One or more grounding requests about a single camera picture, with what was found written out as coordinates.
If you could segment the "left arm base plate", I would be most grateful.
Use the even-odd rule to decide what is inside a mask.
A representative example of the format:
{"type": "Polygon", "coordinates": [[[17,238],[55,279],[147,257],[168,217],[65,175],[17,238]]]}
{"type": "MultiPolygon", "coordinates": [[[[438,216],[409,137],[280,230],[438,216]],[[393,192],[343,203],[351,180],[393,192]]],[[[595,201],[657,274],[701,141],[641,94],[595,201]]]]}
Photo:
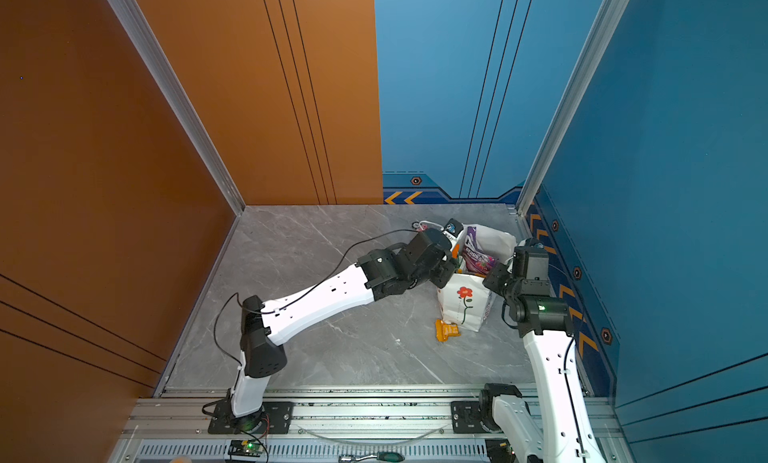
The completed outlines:
{"type": "Polygon", "coordinates": [[[235,417],[228,399],[205,404],[202,413],[209,418],[208,433],[215,435],[284,435],[289,432],[294,404],[288,401],[266,402],[253,414],[235,417]]]}

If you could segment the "purple Fox's candy bag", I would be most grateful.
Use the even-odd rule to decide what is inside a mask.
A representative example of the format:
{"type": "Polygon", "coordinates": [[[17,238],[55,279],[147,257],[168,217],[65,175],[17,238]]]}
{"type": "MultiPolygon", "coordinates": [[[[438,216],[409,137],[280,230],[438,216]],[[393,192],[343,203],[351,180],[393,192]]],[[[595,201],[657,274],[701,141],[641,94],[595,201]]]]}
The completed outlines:
{"type": "Polygon", "coordinates": [[[462,255],[465,270],[476,275],[487,275],[497,263],[492,254],[497,231],[483,225],[468,225],[465,228],[462,255]]]}

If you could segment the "right aluminium corner post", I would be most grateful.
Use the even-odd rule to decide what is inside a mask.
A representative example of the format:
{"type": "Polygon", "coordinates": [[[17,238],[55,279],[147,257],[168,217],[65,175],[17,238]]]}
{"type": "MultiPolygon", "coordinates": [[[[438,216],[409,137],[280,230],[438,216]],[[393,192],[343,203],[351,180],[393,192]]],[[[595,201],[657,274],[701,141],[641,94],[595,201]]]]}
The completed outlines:
{"type": "Polygon", "coordinates": [[[528,213],[629,2],[602,1],[515,205],[519,217],[528,213]]]}

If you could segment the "left aluminium corner post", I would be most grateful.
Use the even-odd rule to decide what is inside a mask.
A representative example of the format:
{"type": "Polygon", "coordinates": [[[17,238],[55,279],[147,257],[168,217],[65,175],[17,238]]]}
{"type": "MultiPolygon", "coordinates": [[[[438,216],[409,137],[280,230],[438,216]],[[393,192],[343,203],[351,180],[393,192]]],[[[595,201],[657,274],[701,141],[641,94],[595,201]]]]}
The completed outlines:
{"type": "Polygon", "coordinates": [[[246,203],[137,0],[106,0],[236,216],[246,203]]]}

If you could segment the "white paper bag with flower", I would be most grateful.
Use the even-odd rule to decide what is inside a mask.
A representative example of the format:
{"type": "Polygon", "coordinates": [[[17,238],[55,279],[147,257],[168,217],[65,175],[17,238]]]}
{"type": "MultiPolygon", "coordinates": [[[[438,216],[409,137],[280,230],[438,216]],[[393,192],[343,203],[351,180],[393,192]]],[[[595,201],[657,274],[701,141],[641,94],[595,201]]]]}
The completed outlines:
{"type": "MultiPolygon", "coordinates": [[[[419,222],[427,222],[430,224],[429,228],[441,231],[445,225],[438,225],[426,220],[419,222]]],[[[492,254],[497,258],[496,265],[501,264],[505,266],[512,258],[518,241],[515,236],[508,232],[495,230],[497,231],[497,237],[495,238],[496,245],[492,254]]],[[[486,321],[493,303],[499,299],[499,296],[483,286],[485,277],[491,271],[487,275],[482,276],[468,273],[465,270],[462,247],[463,243],[461,245],[453,245],[452,256],[458,261],[458,268],[447,285],[437,291],[438,305],[443,321],[457,324],[460,332],[477,332],[486,321]]]]}

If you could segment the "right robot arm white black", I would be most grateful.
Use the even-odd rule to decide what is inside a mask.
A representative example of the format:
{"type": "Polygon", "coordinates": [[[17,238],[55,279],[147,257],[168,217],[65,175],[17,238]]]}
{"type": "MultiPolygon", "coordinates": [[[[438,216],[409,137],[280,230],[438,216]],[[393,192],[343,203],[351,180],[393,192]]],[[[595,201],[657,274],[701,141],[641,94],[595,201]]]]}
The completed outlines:
{"type": "Polygon", "coordinates": [[[502,432],[519,462],[603,462],[581,391],[569,305],[550,295],[543,276],[525,278],[503,265],[484,286],[503,299],[532,364],[541,423],[521,396],[488,388],[485,418],[502,432]]]}

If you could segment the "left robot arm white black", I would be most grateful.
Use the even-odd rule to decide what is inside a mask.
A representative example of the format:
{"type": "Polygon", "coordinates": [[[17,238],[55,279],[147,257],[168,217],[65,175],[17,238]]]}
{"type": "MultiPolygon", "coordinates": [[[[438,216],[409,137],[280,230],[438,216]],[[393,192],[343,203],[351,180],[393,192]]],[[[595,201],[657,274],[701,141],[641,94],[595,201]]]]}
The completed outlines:
{"type": "Polygon", "coordinates": [[[307,289],[269,301],[254,295],[239,302],[238,373],[225,398],[203,406],[211,418],[208,432],[263,432],[271,417],[263,398],[270,377],[287,365],[284,344],[343,311],[402,295],[425,282],[444,288],[459,266],[456,245],[462,231],[455,220],[436,228],[421,223],[409,242],[374,249],[307,289]]]}

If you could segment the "green circuit board left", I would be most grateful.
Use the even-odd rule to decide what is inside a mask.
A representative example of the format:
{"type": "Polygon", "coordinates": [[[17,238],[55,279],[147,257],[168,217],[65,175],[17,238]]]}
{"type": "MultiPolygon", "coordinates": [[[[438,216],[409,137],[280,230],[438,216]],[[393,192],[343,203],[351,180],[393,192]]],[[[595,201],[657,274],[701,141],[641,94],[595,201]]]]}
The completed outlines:
{"type": "Polygon", "coordinates": [[[269,452],[257,440],[231,440],[227,449],[227,462],[268,462],[269,452]]]}

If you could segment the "green handled screwdriver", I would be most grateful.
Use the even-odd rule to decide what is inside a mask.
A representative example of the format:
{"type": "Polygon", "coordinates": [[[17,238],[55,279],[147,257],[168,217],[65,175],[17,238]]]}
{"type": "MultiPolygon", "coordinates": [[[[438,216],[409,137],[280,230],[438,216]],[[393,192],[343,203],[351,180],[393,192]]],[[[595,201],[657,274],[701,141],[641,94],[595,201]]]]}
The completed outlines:
{"type": "Polygon", "coordinates": [[[362,463],[362,462],[383,462],[383,463],[402,463],[405,457],[398,452],[380,451],[365,455],[340,455],[338,463],[362,463]]]}

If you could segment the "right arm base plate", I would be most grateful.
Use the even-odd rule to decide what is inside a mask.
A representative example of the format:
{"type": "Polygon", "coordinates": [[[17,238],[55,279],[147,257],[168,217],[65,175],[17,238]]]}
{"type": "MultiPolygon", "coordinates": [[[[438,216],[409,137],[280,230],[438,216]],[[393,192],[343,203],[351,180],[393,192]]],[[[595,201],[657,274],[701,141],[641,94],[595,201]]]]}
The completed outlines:
{"type": "Polygon", "coordinates": [[[478,401],[452,401],[450,403],[452,431],[454,434],[492,434],[492,428],[484,419],[478,401]]]}

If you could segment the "aluminium front rail frame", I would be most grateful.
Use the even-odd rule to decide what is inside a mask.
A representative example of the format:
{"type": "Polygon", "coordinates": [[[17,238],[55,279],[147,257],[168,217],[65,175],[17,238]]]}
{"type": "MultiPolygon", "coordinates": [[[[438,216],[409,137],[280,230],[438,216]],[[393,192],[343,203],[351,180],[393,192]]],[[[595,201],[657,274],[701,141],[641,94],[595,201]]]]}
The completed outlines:
{"type": "MultiPolygon", "coordinates": [[[[523,398],[536,424],[541,423],[536,391],[529,385],[501,394],[523,398]]],[[[208,433],[202,407],[223,399],[219,392],[175,392],[142,399],[130,414],[111,454],[114,462],[227,462],[231,440],[257,440],[268,462],[337,462],[340,455],[380,451],[401,453],[406,462],[519,462],[500,431],[454,434],[450,403],[485,401],[472,385],[392,387],[300,387],[271,389],[264,403],[294,404],[284,435],[208,433]]],[[[612,407],[603,398],[584,397],[605,462],[632,460],[629,445],[612,407]]]]}

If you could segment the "aluminium corner post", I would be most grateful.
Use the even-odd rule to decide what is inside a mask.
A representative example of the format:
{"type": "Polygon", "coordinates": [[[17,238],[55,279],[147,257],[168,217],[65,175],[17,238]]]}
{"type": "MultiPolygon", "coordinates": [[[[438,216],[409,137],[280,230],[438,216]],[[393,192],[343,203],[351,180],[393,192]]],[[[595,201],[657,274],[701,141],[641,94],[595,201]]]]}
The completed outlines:
{"type": "Polygon", "coordinates": [[[106,0],[236,216],[246,203],[137,0],[106,0]]]}
{"type": "Polygon", "coordinates": [[[515,205],[519,217],[528,213],[629,2],[602,1],[515,205]]]}

